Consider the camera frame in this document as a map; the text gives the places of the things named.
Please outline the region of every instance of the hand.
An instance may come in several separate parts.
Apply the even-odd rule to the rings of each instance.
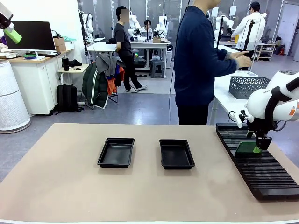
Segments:
[[[236,59],[238,57],[244,56],[244,54],[247,54],[247,53],[249,53],[249,51],[231,53],[229,59]]]
[[[248,68],[252,66],[252,61],[249,57],[245,57],[244,55],[241,57],[236,58],[239,63],[240,68]]]

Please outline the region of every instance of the black cup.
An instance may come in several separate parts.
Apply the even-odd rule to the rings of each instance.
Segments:
[[[62,60],[62,67],[64,68],[64,70],[69,71],[70,70],[69,58],[63,57],[63,58],[61,58],[61,60]]]

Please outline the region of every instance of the white sneaker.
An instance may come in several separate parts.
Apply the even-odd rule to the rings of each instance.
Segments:
[[[137,90],[145,90],[148,86],[147,85],[141,85],[140,88],[138,88]]]
[[[138,90],[131,88],[130,90],[126,90],[126,92],[138,93]]]

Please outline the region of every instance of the black t-shirt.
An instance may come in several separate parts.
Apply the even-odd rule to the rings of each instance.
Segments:
[[[118,52],[119,57],[132,56],[131,43],[125,32],[123,25],[117,23],[114,28],[114,38],[116,42],[121,42],[121,49]]]

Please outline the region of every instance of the black mesh basket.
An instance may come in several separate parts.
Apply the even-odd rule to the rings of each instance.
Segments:
[[[248,99],[254,91],[267,88],[269,81],[265,77],[232,76],[229,92],[236,99]]]

